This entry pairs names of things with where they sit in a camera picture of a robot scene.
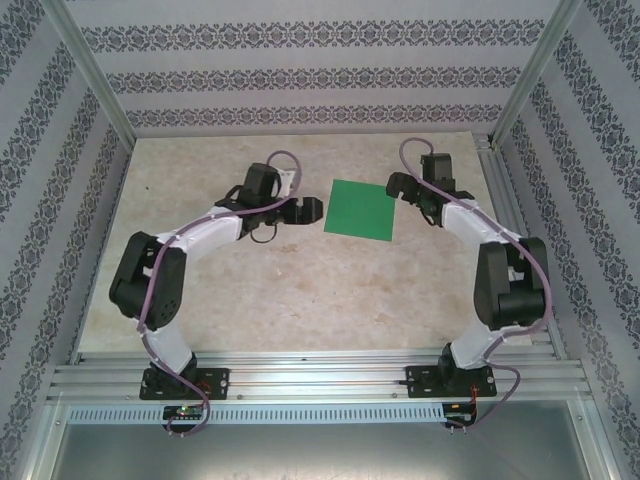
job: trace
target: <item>green paper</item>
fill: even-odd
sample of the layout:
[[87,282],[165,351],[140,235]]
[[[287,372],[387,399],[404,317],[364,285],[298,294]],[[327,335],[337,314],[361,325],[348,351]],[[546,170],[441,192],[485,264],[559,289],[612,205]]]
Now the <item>green paper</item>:
[[382,185],[334,180],[324,231],[390,242],[394,211]]

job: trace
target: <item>gray metal panel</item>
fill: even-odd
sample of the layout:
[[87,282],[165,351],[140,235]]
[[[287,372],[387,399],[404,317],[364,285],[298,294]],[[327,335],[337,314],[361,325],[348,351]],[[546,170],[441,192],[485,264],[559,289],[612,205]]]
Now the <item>gray metal panel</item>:
[[441,426],[67,426],[55,480],[584,479],[566,405],[508,404],[477,433]]
[[596,403],[593,400],[567,402],[567,406],[590,478],[621,480]]

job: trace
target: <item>robotic arm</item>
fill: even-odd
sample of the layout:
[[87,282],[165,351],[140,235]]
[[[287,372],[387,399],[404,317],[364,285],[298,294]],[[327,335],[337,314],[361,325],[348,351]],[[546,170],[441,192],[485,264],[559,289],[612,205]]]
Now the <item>robotic arm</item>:
[[[469,192],[456,190],[448,154],[423,155],[421,164],[425,181],[473,210],[480,210]],[[425,389],[433,392],[433,395],[422,396],[466,396],[471,386],[493,378],[486,367],[488,348],[499,337],[523,331],[543,316],[542,282],[531,263],[470,209],[450,202],[418,183],[413,176],[401,172],[390,176],[386,191],[393,198],[416,205],[429,225],[452,232],[478,251],[473,295],[476,318],[462,336],[444,348],[437,371],[422,379]],[[542,240],[522,238],[507,229],[503,232],[517,239],[547,272]],[[495,395],[495,388],[485,391]]]
[[[178,235],[166,250],[155,272],[155,288],[145,321],[147,332],[144,335],[157,355],[157,358],[152,358],[151,369],[145,372],[144,377],[150,395],[155,392],[164,395],[159,398],[184,398],[190,393],[187,387],[159,368],[160,364],[167,365],[193,384],[200,377],[196,356],[182,337],[175,319],[182,302],[184,276],[189,265],[227,243],[240,240],[262,223],[274,227],[278,223],[307,225],[322,218],[322,201],[315,197],[303,198],[302,206],[298,205],[298,199],[290,198],[279,208],[233,215],[233,212],[267,207],[289,196],[295,174],[295,170],[279,170],[254,163],[249,167],[244,184],[233,187],[225,198],[206,212],[208,221],[190,228],[184,235]],[[158,253],[180,230],[155,236],[138,232],[129,239],[109,290],[109,299],[126,317],[140,318]]]

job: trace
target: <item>wire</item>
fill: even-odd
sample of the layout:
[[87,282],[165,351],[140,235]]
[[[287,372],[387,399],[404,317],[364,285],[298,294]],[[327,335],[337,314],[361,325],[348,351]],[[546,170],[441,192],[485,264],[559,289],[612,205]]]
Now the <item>wire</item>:
[[278,235],[278,224],[277,223],[273,224],[273,235],[271,235],[271,238],[269,240],[256,240],[256,237],[253,236],[253,230],[251,230],[251,232],[249,232],[249,237],[251,237],[251,240],[253,240],[256,243],[260,243],[262,245],[264,245],[265,243],[271,242],[274,238],[276,238],[277,235]]
[[518,250],[518,252],[520,252],[520,254],[524,258],[527,259],[527,261],[531,264],[531,266],[533,267],[535,272],[538,274],[538,277],[540,278],[540,281],[542,282],[542,288],[544,290],[544,303],[545,303],[545,306],[544,306],[544,313],[542,315],[542,318],[540,320],[538,320],[536,323],[534,323],[533,325],[531,325],[529,328],[526,328],[524,330],[510,331],[510,332],[504,333],[502,336],[498,337],[491,345],[489,345],[489,347],[485,350],[485,352],[482,355],[482,358],[484,359],[484,361],[486,362],[486,364],[488,366],[490,366],[491,368],[494,368],[496,370],[507,370],[509,372],[512,372],[512,373],[515,374],[516,380],[515,380],[513,386],[511,387],[511,389],[504,395],[504,397],[502,397],[502,399],[500,399],[500,401],[497,404],[495,404],[494,407],[491,410],[489,410],[489,412],[486,413],[480,420],[478,420],[476,423],[474,423],[473,425],[471,425],[469,427],[470,429],[471,428],[476,428],[479,425],[481,425],[482,422],[485,421],[489,416],[491,416],[498,409],[500,409],[506,403],[506,401],[509,400],[509,398],[511,398],[511,396],[515,393],[516,389],[520,385],[520,381],[521,381],[521,378],[522,378],[521,375],[520,375],[520,372],[514,367],[509,367],[509,366],[506,366],[506,365],[496,365],[495,363],[489,362],[489,356],[507,338],[516,337],[516,336],[520,336],[520,335],[530,335],[532,333],[539,332],[540,330],[542,330],[549,323],[549,319],[551,318],[551,315],[553,314],[553,310],[552,310],[552,308],[553,308],[553,297],[551,295],[551,285],[549,284],[549,279],[547,278],[547,275],[545,274],[544,269],[542,268],[542,265],[540,265],[538,263],[538,261],[535,258],[533,258],[533,255],[531,255],[531,253],[529,253],[529,251],[526,248],[524,248],[522,245],[520,245],[520,243],[518,243],[518,241],[515,238],[513,238],[513,236],[509,235],[509,233],[507,233],[507,231],[506,231],[506,229],[504,227],[499,225],[495,220],[493,220],[491,217],[489,217],[486,213],[484,213],[478,207],[471,206],[468,203],[463,202],[463,201],[455,198],[454,196],[448,194],[444,190],[439,189],[435,185],[432,185],[429,182],[426,182],[425,180],[422,179],[422,177],[420,177],[411,168],[411,166],[409,165],[409,162],[407,162],[407,159],[404,156],[404,148],[407,145],[407,143],[409,143],[409,142],[419,142],[419,143],[423,143],[423,144],[427,145],[429,147],[429,149],[430,149],[430,154],[433,154],[434,146],[429,140],[425,140],[424,138],[420,138],[420,137],[409,137],[409,138],[405,139],[400,144],[400,149],[399,149],[399,152],[398,152],[399,155],[400,155],[400,161],[402,162],[404,167],[407,169],[407,171],[411,174],[411,176],[413,178],[415,178],[420,185],[423,185],[423,186],[427,187],[432,192],[437,193],[438,195],[440,195],[441,197],[446,198],[447,200],[449,200],[453,204],[458,205],[459,207],[462,207],[465,210],[468,210],[472,214],[476,215],[489,228],[491,228],[494,232],[498,233],[502,238],[504,238],[511,245],[513,245]]
[[[203,417],[202,422],[200,422],[198,425],[193,427],[188,432],[179,433],[178,435],[180,437],[187,437],[187,436],[190,436],[190,435],[194,435],[194,434],[198,433],[200,430],[202,430],[205,427],[205,425],[209,422],[209,418],[211,417],[211,403],[209,402],[209,397],[200,388],[195,386],[193,383],[191,383],[186,378],[181,377],[179,373],[174,372],[171,369],[171,367],[169,367],[166,363],[164,363],[162,360],[160,360],[158,354],[155,352],[155,350],[153,349],[153,347],[149,343],[149,340],[147,339],[147,332],[149,331],[149,329],[147,328],[145,323],[147,321],[147,315],[149,314],[149,309],[151,308],[151,303],[152,303],[152,300],[153,300],[153,292],[154,292],[154,289],[155,289],[156,281],[158,279],[158,271],[159,271],[158,267],[162,263],[162,258],[164,257],[166,251],[169,249],[171,244],[173,242],[175,242],[176,240],[178,240],[182,235],[187,233],[192,228],[197,227],[198,225],[201,225],[203,223],[207,223],[207,222],[211,222],[213,220],[217,220],[219,218],[236,217],[236,216],[241,216],[241,215],[253,215],[253,214],[256,214],[256,213],[268,212],[269,210],[273,210],[273,209],[276,209],[276,208],[284,205],[291,198],[293,198],[296,195],[296,193],[298,192],[298,188],[300,187],[300,182],[302,180],[302,166],[300,165],[300,160],[298,160],[298,157],[296,157],[293,153],[291,153],[291,152],[289,152],[287,150],[276,150],[271,155],[269,155],[269,157],[267,158],[267,165],[269,165],[271,163],[271,160],[273,160],[273,158],[275,156],[277,156],[277,155],[287,155],[296,164],[296,173],[294,174],[293,181],[291,182],[292,187],[291,187],[291,191],[289,192],[289,195],[287,195],[284,198],[281,198],[280,200],[276,201],[275,203],[272,203],[271,205],[267,205],[266,207],[252,208],[252,209],[248,209],[248,210],[240,210],[238,212],[224,212],[224,213],[219,213],[219,214],[216,214],[216,215],[207,215],[205,217],[198,218],[198,219],[194,220],[193,222],[191,222],[191,223],[185,225],[184,227],[180,228],[179,230],[176,231],[176,233],[174,233],[171,237],[169,237],[169,239],[165,242],[165,244],[162,245],[162,247],[160,247],[160,250],[158,251],[158,255],[156,256],[156,259],[155,259],[155,261],[153,263],[153,271],[151,272],[151,277],[149,278],[149,285],[147,286],[147,292],[146,292],[145,297],[144,297],[144,303],[142,304],[142,310],[140,312],[140,318],[138,319],[138,325],[137,325],[136,329],[140,333],[140,337],[142,339],[142,344],[144,345],[144,348],[147,351],[147,353],[149,354],[149,356],[151,357],[152,361],[158,367],[160,367],[163,371],[165,371],[167,374],[169,374],[170,376],[172,376],[173,378],[178,380],[180,383],[182,383],[183,385],[185,385],[186,387],[188,387],[189,389],[191,389],[195,393],[197,393],[198,396],[200,398],[202,398],[203,405],[204,405],[204,407],[206,408],[206,411],[207,411],[206,415]],[[173,418],[171,418],[169,420],[169,422],[167,423],[167,427],[166,427],[167,431],[169,432],[169,435],[174,435],[176,433],[173,430],[171,430],[171,422],[172,422],[172,420],[173,420]]]
[[478,387],[475,385],[471,385],[471,402],[469,404],[473,405],[473,412],[471,412],[471,416],[473,417],[478,413]]
[[209,392],[212,393],[213,392],[213,387],[211,387],[211,385],[209,385],[207,382],[205,381],[200,381],[196,384],[194,384],[196,387],[202,387],[203,389],[206,389],[205,392]]

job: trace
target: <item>black mounting plate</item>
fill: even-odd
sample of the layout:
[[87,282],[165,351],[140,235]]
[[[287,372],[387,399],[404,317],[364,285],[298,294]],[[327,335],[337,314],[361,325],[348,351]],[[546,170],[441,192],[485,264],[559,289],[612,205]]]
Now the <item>black mounting plate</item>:
[[491,367],[473,370],[457,369],[455,378],[448,384],[440,380],[437,365],[412,365],[405,368],[409,398],[448,398],[471,397],[471,389],[475,385],[478,397],[495,397],[498,395],[495,377]]
[[[201,400],[200,396],[189,389],[186,395],[177,396],[175,392],[156,391],[147,387],[147,380],[151,380],[157,370],[147,368],[142,375],[140,385],[140,400]],[[209,400],[226,400],[229,390],[228,368],[197,368],[195,386],[207,394]]]

